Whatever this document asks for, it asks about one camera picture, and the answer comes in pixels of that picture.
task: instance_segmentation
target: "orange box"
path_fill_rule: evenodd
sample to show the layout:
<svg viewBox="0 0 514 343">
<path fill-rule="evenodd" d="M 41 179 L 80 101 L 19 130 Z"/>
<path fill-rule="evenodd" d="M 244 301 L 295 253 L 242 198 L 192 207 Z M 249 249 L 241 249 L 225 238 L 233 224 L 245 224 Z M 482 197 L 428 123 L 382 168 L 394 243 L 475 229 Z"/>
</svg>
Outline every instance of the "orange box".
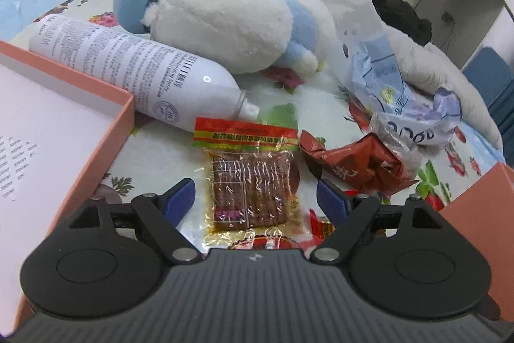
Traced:
<svg viewBox="0 0 514 343">
<path fill-rule="evenodd" d="M 133 128 L 129 92 L 0 41 L 0 139 L 37 144 L 23 176 L 11 163 L 15 183 L 4 185 L 16 191 L 0 191 L 2 334 L 31 313 L 19 285 L 23 260 L 94 193 Z"/>
<path fill-rule="evenodd" d="M 514 171 L 497 163 L 440 213 L 487 259 L 489 295 L 514 321 Z"/>
</svg>

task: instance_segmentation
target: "plush toy arm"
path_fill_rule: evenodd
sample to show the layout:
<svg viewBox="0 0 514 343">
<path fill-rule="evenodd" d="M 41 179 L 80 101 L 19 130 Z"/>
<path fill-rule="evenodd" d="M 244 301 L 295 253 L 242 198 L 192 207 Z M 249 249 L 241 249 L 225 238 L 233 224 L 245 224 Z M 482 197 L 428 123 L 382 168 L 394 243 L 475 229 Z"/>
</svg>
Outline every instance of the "plush toy arm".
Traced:
<svg viewBox="0 0 514 343">
<path fill-rule="evenodd" d="M 275 62 L 277 66 L 288 67 L 300 76 L 312 76 L 318 70 L 318 59 L 314 54 L 295 41 L 287 44 L 287 49 Z"/>
</svg>

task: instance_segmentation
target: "metal screw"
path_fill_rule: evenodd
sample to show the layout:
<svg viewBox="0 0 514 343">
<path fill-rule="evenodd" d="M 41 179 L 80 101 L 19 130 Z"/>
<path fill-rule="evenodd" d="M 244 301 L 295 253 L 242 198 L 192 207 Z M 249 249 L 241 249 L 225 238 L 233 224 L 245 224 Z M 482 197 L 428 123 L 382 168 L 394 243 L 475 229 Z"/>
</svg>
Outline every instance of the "metal screw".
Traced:
<svg viewBox="0 0 514 343">
<path fill-rule="evenodd" d="M 339 258 L 339 252 L 331 247 L 322 247 L 314 251 L 314 257 L 322 262 L 333 262 Z"/>
<path fill-rule="evenodd" d="M 171 256 L 180 262 L 191 262 L 192 260 L 196 259 L 198 252 L 194 249 L 181 247 L 176 249 Z"/>
</svg>

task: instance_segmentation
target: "red wrapper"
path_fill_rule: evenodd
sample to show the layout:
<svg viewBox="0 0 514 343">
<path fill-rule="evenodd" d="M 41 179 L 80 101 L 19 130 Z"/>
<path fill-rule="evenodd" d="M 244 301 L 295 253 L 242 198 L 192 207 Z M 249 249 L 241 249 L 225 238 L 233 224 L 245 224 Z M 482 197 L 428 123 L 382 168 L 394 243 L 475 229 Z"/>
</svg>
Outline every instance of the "red wrapper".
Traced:
<svg viewBox="0 0 514 343">
<path fill-rule="evenodd" d="M 393 195 L 417 183 L 406 178 L 402 161 L 374 133 L 340 149 L 327 150 L 309 132 L 302 131 L 300 147 L 308 156 L 309 168 L 328 168 L 360 191 Z"/>
</svg>

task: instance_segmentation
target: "white stuffed animal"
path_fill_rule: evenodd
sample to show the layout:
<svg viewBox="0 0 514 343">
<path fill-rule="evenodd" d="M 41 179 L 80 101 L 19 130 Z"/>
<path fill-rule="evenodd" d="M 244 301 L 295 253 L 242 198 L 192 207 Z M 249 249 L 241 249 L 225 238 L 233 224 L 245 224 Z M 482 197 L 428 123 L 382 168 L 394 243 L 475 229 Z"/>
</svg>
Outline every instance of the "white stuffed animal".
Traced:
<svg viewBox="0 0 514 343">
<path fill-rule="evenodd" d="M 114 0 L 114 14 L 125 30 L 150 32 L 234 74 L 276 65 L 308 77 L 336 37 L 320 0 Z"/>
</svg>

